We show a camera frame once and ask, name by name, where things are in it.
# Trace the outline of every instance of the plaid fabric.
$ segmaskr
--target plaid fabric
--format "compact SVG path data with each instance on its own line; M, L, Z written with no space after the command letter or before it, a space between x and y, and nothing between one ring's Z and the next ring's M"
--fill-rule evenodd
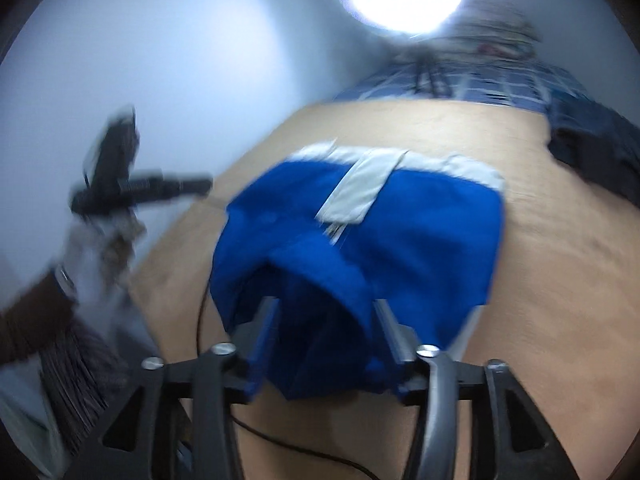
M40 352L40 360L42 384L60 434L76 456L108 403L126 385L127 365L78 319Z
M584 87L567 70L539 60L527 62L498 60L465 63L442 61L437 69L451 90L452 99L513 106L546 113L552 91L575 97L587 97ZM338 94L334 101L372 99L433 99L446 95L446 85L436 80L430 88L429 77L422 74L420 93L414 94L415 63L393 64L368 77L353 88Z

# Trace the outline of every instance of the folded blue fabric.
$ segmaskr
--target folded blue fabric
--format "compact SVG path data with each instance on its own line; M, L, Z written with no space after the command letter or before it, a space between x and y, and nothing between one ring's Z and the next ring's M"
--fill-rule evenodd
M284 396L388 387L372 352L377 298L421 341L440 348L486 303L502 197L475 182L473 171L465 174L460 159L428 159L420 170L399 164L355 223L327 225L319 217L355 167L348 156L287 160L230 203L211 295L228 332L254 316L262 297L280 298L268 378Z

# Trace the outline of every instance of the beige tabletop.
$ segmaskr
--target beige tabletop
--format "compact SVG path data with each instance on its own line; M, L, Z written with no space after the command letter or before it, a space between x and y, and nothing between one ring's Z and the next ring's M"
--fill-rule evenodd
M506 222L492 298L465 361L510 363L552 425L582 480L604 480L640 428L640 212L583 182L546 150L548 123L508 107L443 101L315 105L241 158L160 240L130 291L166 359L195 356L196 315L212 253L238 191L289 153L320 140L394 146L429 156L459 152L506 178ZM203 343L223 340L215 308ZM457 478L468 470L461 406ZM350 392L285 402L267 385L238 416L299 446L401 477L415 410L391 396ZM238 430L250 480L363 478Z

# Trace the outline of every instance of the wire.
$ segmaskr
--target wire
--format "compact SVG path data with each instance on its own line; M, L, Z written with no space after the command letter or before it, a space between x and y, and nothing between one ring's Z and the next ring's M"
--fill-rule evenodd
M307 449L306 447L294 446L293 444L289 444L284 440L280 440L279 438L275 438L274 436L269 436L266 433L255 430L254 428L249 426L247 423L243 422L242 420L239 420L233 415L231 415L231 419L243 430L247 430L249 433L253 433L255 436L258 436L261 439L266 440L267 442L271 442L276 446L283 447L284 449L289 449L290 451L295 451L296 453L315 456L316 458L322 458L323 460L330 460L331 462L336 462L338 464L346 465L348 467L353 467L354 469L357 469L358 471L360 471L363 475L368 476L371 480L380 480L378 476L376 476L369 469L367 469L363 465L358 464L357 462L353 462L351 460L342 458L340 456L334 456L328 453L323 453L321 451L314 451L313 449Z
M200 308L198 310L198 322L196 323L196 354L197 355L200 355L200 339L201 339L200 338L200 332L202 331L202 319L204 317L204 309L207 306L207 297L208 296L209 296L209 284L207 283L207 286L205 287L204 293L202 295L202 300L200 301ZM335 462L335 463L342 464L342 465L345 465L345 466L348 466L348 467L352 467L354 469L357 469L361 473L363 473L363 475L366 475L367 477L369 477L370 480L380 480L380 478L378 476L376 476L369 469L367 469L363 465L358 464L357 462L353 462L351 460L348 460L346 458L342 458L340 456L335 456L335 455L331 455L331 454L328 454L328 453L323 453L321 451L315 451L313 449L307 449L306 447L301 447L301 446L296 446L294 444L289 444L288 442L285 442L284 440L280 440L279 438L267 435L266 433L263 433L263 432L261 432L259 430L256 430L256 429L252 428L246 422L243 422L242 420L236 418L235 415L231 415L231 420L235 424L240 426L243 430L246 430L249 433L252 433L257 437L259 437L259 438L261 438L263 440L266 440L267 442L271 442L272 444L274 444L276 446L283 447L284 449L289 449L290 451L295 451L296 453L300 453L300 454L304 454L304 455L308 455L308 456L314 456L316 458L321 458L323 460L329 460L331 462Z

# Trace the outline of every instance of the white glove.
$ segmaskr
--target white glove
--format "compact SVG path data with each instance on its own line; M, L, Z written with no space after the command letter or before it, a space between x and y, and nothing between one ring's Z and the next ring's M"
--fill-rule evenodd
M74 219L54 270L62 290L77 303L98 303L126 272L133 242L144 232L144 225L129 212Z

